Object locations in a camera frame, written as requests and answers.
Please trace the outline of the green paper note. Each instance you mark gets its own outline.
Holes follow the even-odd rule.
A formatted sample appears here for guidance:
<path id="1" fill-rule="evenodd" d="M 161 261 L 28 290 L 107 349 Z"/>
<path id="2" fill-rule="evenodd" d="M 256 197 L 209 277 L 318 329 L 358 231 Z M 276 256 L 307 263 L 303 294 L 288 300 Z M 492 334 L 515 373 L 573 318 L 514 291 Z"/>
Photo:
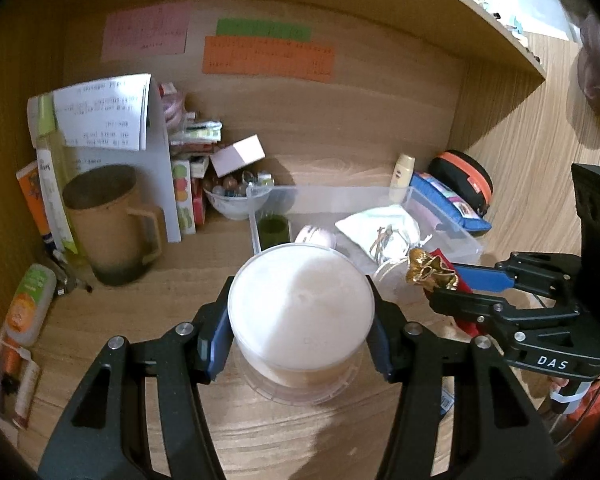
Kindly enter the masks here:
<path id="1" fill-rule="evenodd" d="M 220 18 L 216 36 L 263 37 L 309 42 L 312 30 L 308 26 L 251 18 Z"/>

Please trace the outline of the clear plastic storage bin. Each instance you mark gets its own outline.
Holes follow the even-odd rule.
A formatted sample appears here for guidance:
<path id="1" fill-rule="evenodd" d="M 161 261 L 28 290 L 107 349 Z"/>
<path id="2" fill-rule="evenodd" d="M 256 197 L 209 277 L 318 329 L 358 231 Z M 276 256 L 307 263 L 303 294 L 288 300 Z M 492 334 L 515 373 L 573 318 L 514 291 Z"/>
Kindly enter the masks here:
<path id="1" fill-rule="evenodd" d="M 363 273 L 402 262 L 414 247 L 477 263 L 483 248 L 414 188 L 396 202 L 388 188 L 269 186 L 247 191 L 253 251 L 287 243 L 332 248 Z"/>

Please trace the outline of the green orange tube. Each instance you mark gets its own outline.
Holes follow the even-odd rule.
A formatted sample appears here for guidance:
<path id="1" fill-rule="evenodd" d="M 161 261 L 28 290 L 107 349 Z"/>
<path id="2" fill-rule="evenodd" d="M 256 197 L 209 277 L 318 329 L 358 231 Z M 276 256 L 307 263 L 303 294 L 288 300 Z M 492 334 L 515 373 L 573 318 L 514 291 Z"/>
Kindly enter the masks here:
<path id="1" fill-rule="evenodd" d="M 56 274 L 39 263 L 23 275 L 5 318 L 6 335 L 20 347 L 29 348 L 38 340 L 56 284 Z"/>

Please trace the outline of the small white pink box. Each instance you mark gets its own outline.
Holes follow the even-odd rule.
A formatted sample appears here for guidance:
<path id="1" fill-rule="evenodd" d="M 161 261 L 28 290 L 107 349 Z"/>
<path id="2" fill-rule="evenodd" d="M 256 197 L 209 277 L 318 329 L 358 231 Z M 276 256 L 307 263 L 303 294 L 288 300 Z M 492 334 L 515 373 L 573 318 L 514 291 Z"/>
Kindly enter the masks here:
<path id="1" fill-rule="evenodd" d="M 222 148 L 210 156 L 213 169 L 219 178 L 264 158 L 265 152 L 256 134 Z"/>

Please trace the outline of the white round container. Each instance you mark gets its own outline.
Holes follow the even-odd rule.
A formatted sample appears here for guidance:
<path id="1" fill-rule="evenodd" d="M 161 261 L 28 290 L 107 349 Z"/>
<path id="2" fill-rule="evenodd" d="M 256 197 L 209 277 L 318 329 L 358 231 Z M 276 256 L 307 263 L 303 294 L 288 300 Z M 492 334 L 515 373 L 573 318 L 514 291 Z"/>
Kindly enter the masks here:
<path id="1" fill-rule="evenodd" d="M 278 403 L 315 405 L 355 378 L 375 298 L 365 274 L 340 252 L 283 244 L 239 269 L 227 312 L 253 390 Z"/>

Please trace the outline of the cream lotion bottle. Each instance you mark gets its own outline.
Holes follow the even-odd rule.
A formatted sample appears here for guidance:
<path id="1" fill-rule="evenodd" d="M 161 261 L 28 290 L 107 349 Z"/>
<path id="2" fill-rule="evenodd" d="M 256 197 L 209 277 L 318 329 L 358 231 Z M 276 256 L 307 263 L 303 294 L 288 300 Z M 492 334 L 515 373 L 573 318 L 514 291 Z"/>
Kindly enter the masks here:
<path id="1" fill-rule="evenodd" d="M 389 198 L 395 204 L 402 204 L 410 187 L 415 167 L 414 157 L 401 154 L 393 168 L 389 184 Z"/>

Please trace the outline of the stack of packets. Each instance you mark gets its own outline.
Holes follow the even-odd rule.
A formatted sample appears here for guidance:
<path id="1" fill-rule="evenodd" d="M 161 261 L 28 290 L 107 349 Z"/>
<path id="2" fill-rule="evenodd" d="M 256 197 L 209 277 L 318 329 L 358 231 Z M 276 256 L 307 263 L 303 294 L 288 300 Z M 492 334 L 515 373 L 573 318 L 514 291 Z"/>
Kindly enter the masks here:
<path id="1" fill-rule="evenodd" d="M 186 110 L 185 94 L 172 82 L 158 84 L 158 89 L 169 138 L 178 226 L 183 236 L 192 235 L 204 224 L 201 182 L 211 155 L 220 148 L 223 126 Z"/>

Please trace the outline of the white cloth bag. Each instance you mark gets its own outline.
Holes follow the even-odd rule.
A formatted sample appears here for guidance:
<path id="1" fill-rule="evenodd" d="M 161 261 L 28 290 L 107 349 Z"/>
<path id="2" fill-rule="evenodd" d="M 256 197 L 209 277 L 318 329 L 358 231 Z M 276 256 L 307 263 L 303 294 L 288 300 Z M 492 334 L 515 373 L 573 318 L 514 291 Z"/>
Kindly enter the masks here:
<path id="1" fill-rule="evenodd" d="M 335 226 L 378 266 L 406 259 L 412 248 L 423 248 L 432 239 L 432 235 L 425 235 L 415 218 L 398 204 L 350 214 L 338 220 Z"/>

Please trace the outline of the red velvet pouch gold tie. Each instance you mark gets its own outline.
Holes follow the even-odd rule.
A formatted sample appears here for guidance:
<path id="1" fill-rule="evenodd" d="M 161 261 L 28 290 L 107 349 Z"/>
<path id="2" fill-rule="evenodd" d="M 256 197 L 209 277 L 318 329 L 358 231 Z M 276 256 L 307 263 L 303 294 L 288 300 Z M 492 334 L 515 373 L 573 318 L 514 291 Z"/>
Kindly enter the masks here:
<path id="1" fill-rule="evenodd" d="M 425 289 L 427 297 L 436 289 L 472 293 L 440 249 L 426 252 L 420 247 L 412 248 L 408 253 L 405 281 Z"/>

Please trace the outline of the brown mug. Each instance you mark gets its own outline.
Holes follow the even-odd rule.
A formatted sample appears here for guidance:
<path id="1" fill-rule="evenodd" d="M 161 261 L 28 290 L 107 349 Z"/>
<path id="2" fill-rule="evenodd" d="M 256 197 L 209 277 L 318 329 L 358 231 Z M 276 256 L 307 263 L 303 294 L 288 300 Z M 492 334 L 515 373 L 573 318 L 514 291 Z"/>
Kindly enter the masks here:
<path id="1" fill-rule="evenodd" d="M 88 170 L 68 182 L 62 199 L 80 248 L 102 284 L 131 283 L 162 256 L 164 213 L 143 202 L 134 167 Z"/>

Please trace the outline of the small green cup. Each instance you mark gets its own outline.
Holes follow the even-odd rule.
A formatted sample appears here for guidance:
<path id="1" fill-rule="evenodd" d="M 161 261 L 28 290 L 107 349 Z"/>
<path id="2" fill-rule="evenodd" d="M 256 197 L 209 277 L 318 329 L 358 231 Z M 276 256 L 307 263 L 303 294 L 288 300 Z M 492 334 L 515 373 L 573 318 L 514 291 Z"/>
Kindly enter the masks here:
<path id="1" fill-rule="evenodd" d="M 260 247 L 262 250 L 287 244 L 290 241 L 289 222 L 279 214 L 270 214 L 258 222 Z"/>

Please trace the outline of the black orange zip case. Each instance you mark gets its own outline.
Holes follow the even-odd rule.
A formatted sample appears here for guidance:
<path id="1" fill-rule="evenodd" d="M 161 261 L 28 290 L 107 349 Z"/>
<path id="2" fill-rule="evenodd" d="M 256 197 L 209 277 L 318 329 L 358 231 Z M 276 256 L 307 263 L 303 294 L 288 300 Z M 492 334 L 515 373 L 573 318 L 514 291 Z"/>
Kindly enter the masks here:
<path id="1" fill-rule="evenodd" d="M 492 204 L 493 183 L 471 156 L 457 150 L 442 152 L 430 162 L 428 174 L 459 195 L 479 217 L 486 215 Z"/>

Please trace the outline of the pink paper note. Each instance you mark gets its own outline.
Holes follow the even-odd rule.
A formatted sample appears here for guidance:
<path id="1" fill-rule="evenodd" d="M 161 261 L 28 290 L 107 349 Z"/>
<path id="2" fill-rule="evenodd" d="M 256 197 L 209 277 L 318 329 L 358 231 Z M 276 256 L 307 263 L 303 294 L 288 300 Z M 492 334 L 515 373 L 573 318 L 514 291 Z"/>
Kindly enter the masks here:
<path id="1" fill-rule="evenodd" d="M 193 3 L 170 1 L 110 13 L 102 32 L 102 61 L 185 52 Z"/>

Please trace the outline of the white receipt paper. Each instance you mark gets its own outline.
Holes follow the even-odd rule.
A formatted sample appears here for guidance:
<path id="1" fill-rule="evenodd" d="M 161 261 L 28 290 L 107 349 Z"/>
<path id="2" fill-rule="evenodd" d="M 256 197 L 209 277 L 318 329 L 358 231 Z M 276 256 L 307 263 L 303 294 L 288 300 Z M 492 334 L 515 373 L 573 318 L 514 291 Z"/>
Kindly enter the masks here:
<path id="1" fill-rule="evenodd" d="M 54 90 L 54 112 L 65 146 L 143 151 L 150 84 L 149 74 L 133 74 Z"/>

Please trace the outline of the blue patchwork pouch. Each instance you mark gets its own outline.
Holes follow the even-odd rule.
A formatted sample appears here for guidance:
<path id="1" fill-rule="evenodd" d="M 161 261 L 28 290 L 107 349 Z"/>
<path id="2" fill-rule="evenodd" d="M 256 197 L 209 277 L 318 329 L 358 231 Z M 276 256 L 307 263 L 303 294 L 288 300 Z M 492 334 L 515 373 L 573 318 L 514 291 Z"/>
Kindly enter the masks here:
<path id="1" fill-rule="evenodd" d="M 481 218 L 464 198 L 430 174 L 415 172 L 411 186 L 468 233 L 481 234 L 492 229 L 491 223 Z"/>

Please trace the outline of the orange paper note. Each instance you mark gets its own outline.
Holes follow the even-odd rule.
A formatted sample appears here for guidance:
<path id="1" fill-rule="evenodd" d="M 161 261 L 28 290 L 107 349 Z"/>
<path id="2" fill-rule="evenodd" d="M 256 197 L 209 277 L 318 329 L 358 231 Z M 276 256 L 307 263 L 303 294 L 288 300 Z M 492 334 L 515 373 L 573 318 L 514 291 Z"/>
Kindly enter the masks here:
<path id="1" fill-rule="evenodd" d="M 205 74 L 329 82 L 334 66 L 335 50 L 315 42 L 251 36 L 204 38 L 202 71 Z"/>

